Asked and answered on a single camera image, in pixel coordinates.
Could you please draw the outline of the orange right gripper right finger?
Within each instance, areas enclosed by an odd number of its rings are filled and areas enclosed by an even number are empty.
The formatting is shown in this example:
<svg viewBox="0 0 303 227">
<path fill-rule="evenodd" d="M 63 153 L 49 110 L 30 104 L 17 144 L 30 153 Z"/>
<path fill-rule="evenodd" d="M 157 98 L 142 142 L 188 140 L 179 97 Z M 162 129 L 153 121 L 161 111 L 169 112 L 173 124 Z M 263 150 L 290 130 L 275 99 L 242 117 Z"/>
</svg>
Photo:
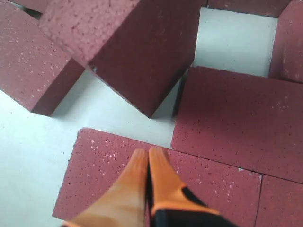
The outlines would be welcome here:
<svg viewBox="0 0 303 227">
<path fill-rule="evenodd" d="M 149 149 L 151 227 L 226 227 L 220 213 L 200 201 L 175 172 L 160 147 Z"/>
</svg>

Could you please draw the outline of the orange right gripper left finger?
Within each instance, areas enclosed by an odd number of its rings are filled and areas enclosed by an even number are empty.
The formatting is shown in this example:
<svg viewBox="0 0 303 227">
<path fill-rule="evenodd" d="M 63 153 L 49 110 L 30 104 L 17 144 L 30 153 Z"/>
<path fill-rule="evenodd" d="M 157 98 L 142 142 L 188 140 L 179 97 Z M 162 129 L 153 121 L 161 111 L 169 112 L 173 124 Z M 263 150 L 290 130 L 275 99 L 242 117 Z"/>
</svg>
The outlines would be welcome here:
<svg viewBox="0 0 303 227">
<path fill-rule="evenodd" d="M 95 203 L 64 227 L 143 227 L 145 224 L 148 153 L 135 149 L 127 166 Z"/>
</svg>

